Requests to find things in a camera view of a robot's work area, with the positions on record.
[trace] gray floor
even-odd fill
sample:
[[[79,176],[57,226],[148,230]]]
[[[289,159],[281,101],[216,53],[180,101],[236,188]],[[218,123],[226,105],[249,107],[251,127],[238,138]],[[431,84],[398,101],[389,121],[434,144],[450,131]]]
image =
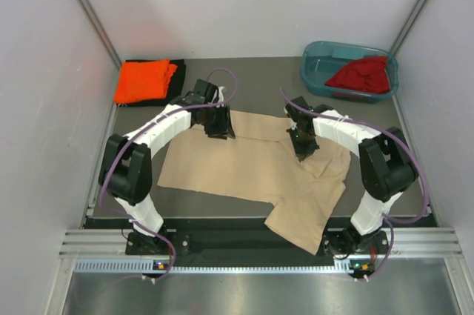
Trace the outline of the gray floor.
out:
[[[461,315],[442,259],[391,259],[369,283],[345,274],[173,274],[100,294],[123,276],[75,274],[63,314]]]
[[[304,96],[310,105],[328,104],[339,113],[381,127],[400,126],[392,100],[376,105],[346,102],[314,96],[306,91],[299,76],[300,58],[251,58],[251,59],[195,59],[187,61],[187,78],[183,93],[192,90],[196,79],[205,79],[216,67],[233,70],[239,80],[239,91],[230,106],[234,110],[249,113],[262,113],[272,116],[283,116],[284,100],[279,88],[283,87],[289,97]],[[232,79],[225,73],[216,73],[214,84],[224,85],[228,91],[233,89]],[[128,133],[142,126],[161,111],[157,107],[120,107],[118,109],[115,133]],[[161,188],[156,185],[163,165],[166,148],[158,152],[153,160],[153,189],[151,196],[162,216],[165,217],[236,217],[267,216],[272,205],[262,202],[197,193],[189,190]],[[361,200],[363,186],[361,183],[358,159],[352,158],[350,171],[346,178],[347,189],[336,205],[334,216],[352,215]],[[393,205],[391,214],[411,216],[418,213],[421,207],[421,190],[417,183]],[[105,204],[115,207],[113,198],[107,198]],[[95,217],[114,217],[111,212],[96,206]]]

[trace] white wall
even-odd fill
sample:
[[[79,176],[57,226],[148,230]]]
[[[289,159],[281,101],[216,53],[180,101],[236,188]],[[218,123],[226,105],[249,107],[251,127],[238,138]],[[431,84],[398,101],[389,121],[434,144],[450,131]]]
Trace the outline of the white wall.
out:
[[[430,0],[398,55],[398,98],[435,206],[474,273],[474,5]]]
[[[122,59],[299,56],[318,40],[390,49],[415,0],[91,0]]]
[[[40,314],[116,69],[76,0],[0,0],[0,308]]]

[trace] metal frame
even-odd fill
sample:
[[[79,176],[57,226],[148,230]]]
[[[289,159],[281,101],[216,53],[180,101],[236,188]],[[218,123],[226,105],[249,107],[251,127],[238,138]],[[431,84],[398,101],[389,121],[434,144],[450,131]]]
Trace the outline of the metal frame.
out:
[[[411,28],[415,24],[417,18],[421,14],[428,0],[418,0],[415,6],[405,21],[400,33],[393,43],[391,52],[397,54],[400,47],[403,45],[405,39],[411,31]],[[89,22],[93,26],[97,36],[104,44],[105,49],[110,55],[113,63],[117,68],[121,66],[121,59],[117,54],[111,40],[109,39],[104,27],[102,26],[95,10],[90,4],[89,0],[78,0],[79,5],[84,11]],[[399,101],[395,98],[395,108],[398,116],[401,120],[402,128],[407,137],[409,146],[416,152],[413,141],[410,141],[410,134],[408,126],[406,124],[403,113],[401,112]],[[116,108],[111,106],[109,118],[107,119],[107,125],[104,129],[103,141],[106,140],[108,135],[113,129],[113,125],[116,118]],[[96,168],[93,174],[93,180],[89,189],[87,197],[87,205],[84,208],[84,218],[90,214],[90,210],[93,209],[96,195],[98,192],[98,185],[95,183],[98,172],[99,163],[97,161]],[[390,232],[385,230],[387,236],[390,238]],[[133,264],[141,264],[148,262],[151,258],[146,256],[125,256],[126,242],[123,239],[120,231],[118,230],[71,230],[66,232],[61,252],[59,254],[59,263],[57,265],[56,277],[53,283],[53,287],[50,292],[50,297],[47,301],[46,310],[44,314],[62,314],[64,302],[66,299],[67,292],[70,287],[72,275],[76,269],[76,265],[83,265],[87,257],[88,266],[95,264],[95,262],[126,262]],[[459,306],[463,314],[474,314],[474,283],[470,276],[470,272],[467,267],[467,263],[463,257],[461,247],[458,243],[455,232],[452,228],[396,228],[395,230],[395,244],[393,251],[390,254],[390,258],[442,258],[446,262],[447,271],[450,276],[451,283],[453,284],[453,290],[458,300]],[[153,260],[167,259],[165,256],[153,256]],[[196,270],[190,268],[177,269],[178,272],[193,272]],[[216,269],[206,268],[199,269],[199,272],[215,272]],[[239,269],[239,268],[228,268],[225,270],[228,273],[238,273],[239,271],[256,271],[255,269]],[[307,273],[321,273],[320,268],[307,268],[301,270],[300,268],[292,268],[286,270],[271,269],[271,270],[260,270],[264,272],[299,272],[304,271]]]

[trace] folded cloth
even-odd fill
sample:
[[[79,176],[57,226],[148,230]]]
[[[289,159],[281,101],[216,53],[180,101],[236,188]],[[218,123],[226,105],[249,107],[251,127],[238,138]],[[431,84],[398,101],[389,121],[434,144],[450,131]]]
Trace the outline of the folded cloth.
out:
[[[386,67],[385,56],[357,59],[343,66],[325,85],[365,93],[385,94],[390,91]]]
[[[133,60],[127,62],[150,62],[144,60]],[[128,103],[127,107],[141,107],[141,106],[166,106],[173,100],[175,97],[180,96],[183,90],[184,85],[184,78],[186,78],[186,64],[184,63],[183,59],[174,59],[170,61],[171,64],[177,66],[176,72],[171,77],[171,82],[168,85],[168,91],[166,96],[163,99],[150,99],[150,100],[143,100],[141,102],[133,102]]]
[[[169,59],[151,62],[125,62],[114,97],[116,104],[129,104],[166,97],[177,66]]]
[[[299,162],[290,120],[231,111],[236,139],[206,137],[195,126],[168,147],[158,185],[270,202],[273,232],[316,254],[324,227],[345,189],[350,153],[318,137],[320,149]]]

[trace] gray table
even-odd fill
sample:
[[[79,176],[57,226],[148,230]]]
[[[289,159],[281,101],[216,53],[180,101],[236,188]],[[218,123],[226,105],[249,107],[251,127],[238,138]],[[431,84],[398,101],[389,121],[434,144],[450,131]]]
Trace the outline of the gray table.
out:
[[[216,67],[234,71],[239,80],[239,91],[231,102],[232,109],[249,113],[283,116],[284,100],[279,87],[289,97],[302,95],[310,105],[328,104],[338,112],[381,127],[400,127],[392,100],[376,105],[346,102],[314,96],[306,91],[299,76],[298,57],[250,58],[250,59],[194,59],[187,60],[187,77],[183,92],[192,90],[196,79],[205,79]],[[225,73],[216,73],[212,82],[233,89],[232,78]],[[114,132],[125,134],[142,126],[161,111],[159,107],[119,107]],[[153,160],[153,188],[151,196],[159,213],[164,217],[238,217],[267,216],[272,205],[263,202],[197,193],[189,190],[161,188],[156,185],[167,149],[160,150]],[[352,157],[350,171],[346,178],[346,191],[333,212],[334,216],[350,216],[356,211],[364,192],[361,183],[358,159]],[[422,202],[421,190],[414,183],[392,207],[391,214],[411,216],[417,214]],[[113,198],[106,198],[106,205],[115,207]],[[115,217],[113,213],[96,206],[94,217]]]

